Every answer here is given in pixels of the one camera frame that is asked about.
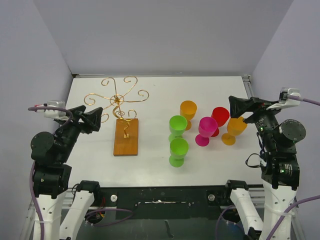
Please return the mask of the gold wire wine glass rack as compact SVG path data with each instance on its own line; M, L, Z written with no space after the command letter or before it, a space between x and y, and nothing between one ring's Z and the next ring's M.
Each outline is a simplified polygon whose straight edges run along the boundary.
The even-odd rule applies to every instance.
M96 103L96 98L105 99L108 101L108 105L102 108L101 123L105 123L109 120L110 115L107 109L112 109L112 115L116 118L115 133L113 141L113 155L115 157L121 156L137 156L138 155L138 141L139 141L139 119L137 111L129 109L126 112L121 109L121 106L125 103L142 103L149 99L150 94L145 89L137 91L140 100L126 100L126 96L135 88L138 83L136 76L126 76L123 78L123 82L126 84L132 84L131 88L124 93L120 94L117 90L117 83L115 78L106 77L102 79L101 85L106 87L110 82L113 83L114 94L110 97L103 96L97 93L89 93L83 98L83 102L87 106L93 106Z

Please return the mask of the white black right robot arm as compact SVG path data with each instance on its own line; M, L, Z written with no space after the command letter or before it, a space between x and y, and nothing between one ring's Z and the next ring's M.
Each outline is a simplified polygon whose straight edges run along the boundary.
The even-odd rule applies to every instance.
M245 181L228 180L223 200L235 206L242 222L245 240L288 240L291 237L292 214L300 182L296 143L306 137L302 123L286 119L278 123L283 103L257 97L249 99L229 96L230 116L252 114L243 121L254 124L259 139L261 178L264 188L264 215L261 218L251 200Z

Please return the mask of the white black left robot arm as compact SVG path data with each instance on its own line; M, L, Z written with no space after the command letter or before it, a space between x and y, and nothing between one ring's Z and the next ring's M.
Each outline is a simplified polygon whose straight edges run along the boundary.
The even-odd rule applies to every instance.
M28 110L42 112L59 123L53 133L39 132L30 143L33 164L29 188L36 211L33 239L74 240L89 207L102 202L102 193L99 182L82 180L76 186L69 211L61 218L72 171L66 162L80 134L100 130L103 108L86 111L86 106L80 105L66 109L65 104L48 102Z

